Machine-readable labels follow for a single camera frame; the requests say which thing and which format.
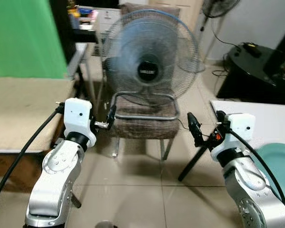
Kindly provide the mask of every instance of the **green screen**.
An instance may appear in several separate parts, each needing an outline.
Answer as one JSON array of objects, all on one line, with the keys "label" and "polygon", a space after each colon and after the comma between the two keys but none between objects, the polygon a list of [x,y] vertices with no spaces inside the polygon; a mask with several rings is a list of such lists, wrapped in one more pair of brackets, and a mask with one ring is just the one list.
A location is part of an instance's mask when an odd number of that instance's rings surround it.
[{"label": "green screen", "polygon": [[0,77],[64,78],[67,64],[47,0],[0,0]]}]

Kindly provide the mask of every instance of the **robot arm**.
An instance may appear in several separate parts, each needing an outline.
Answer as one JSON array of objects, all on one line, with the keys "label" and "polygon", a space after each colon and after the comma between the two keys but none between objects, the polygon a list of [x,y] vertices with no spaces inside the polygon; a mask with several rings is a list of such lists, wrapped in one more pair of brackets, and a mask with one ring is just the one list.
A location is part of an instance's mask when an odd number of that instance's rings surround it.
[{"label": "robot arm", "polygon": [[51,150],[42,163],[42,173],[29,198],[24,227],[64,227],[72,201],[72,187],[81,171],[87,148],[94,146],[99,127],[109,129],[116,107],[107,122],[96,122],[89,101],[67,99],[64,110],[65,139]]},{"label": "robot arm", "polygon": [[193,114],[188,114],[195,145],[207,146],[212,159],[222,166],[227,191],[238,207],[244,227],[285,228],[285,205],[272,192],[268,179],[256,167],[242,143],[227,131],[232,129],[249,141],[255,117],[226,115],[222,111],[217,114],[220,123],[206,142],[202,139],[200,124]]}]

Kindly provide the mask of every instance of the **teal object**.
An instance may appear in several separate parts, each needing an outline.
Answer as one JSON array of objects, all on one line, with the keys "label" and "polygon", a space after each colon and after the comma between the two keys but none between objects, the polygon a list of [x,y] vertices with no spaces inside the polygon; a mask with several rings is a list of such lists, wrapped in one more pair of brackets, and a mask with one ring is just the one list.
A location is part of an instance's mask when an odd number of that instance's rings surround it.
[{"label": "teal object", "polygon": [[0,77],[66,76],[48,0],[0,0]]},{"label": "teal object", "polygon": [[[271,172],[274,174],[285,195],[285,144],[282,143],[267,144],[258,149],[257,152],[262,157],[267,166],[270,168]],[[273,181],[269,177],[268,173],[266,172],[262,164],[258,161],[258,159],[255,156],[252,155],[251,157],[254,160],[257,167],[267,176],[270,182],[270,186],[278,195],[278,191]]]}]

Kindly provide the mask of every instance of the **electric fan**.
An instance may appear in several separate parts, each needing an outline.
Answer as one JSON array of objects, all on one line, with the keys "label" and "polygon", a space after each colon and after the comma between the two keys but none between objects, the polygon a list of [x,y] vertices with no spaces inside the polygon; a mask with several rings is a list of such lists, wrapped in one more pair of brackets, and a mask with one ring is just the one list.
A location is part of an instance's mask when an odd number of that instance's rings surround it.
[{"label": "electric fan", "polygon": [[204,27],[209,18],[218,18],[224,16],[238,3],[239,0],[204,0],[202,12],[205,15],[205,18],[200,30],[204,31]]},{"label": "electric fan", "polygon": [[105,38],[107,82],[123,98],[160,106],[180,97],[198,69],[198,44],[188,27],[163,11],[124,15]]}]

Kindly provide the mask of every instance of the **black table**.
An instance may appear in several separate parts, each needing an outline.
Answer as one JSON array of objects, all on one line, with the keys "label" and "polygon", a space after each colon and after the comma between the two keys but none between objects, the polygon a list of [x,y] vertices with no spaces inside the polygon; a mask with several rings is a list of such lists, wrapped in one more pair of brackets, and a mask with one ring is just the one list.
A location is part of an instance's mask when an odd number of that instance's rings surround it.
[{"label": "black table", "polygon": [[285,55],[267,47],[257,48],[261,52],[259,57],[251,55],[243,46],[229,51],[229,73],[217,98],[285,105],[285,81],[276,77]]}]

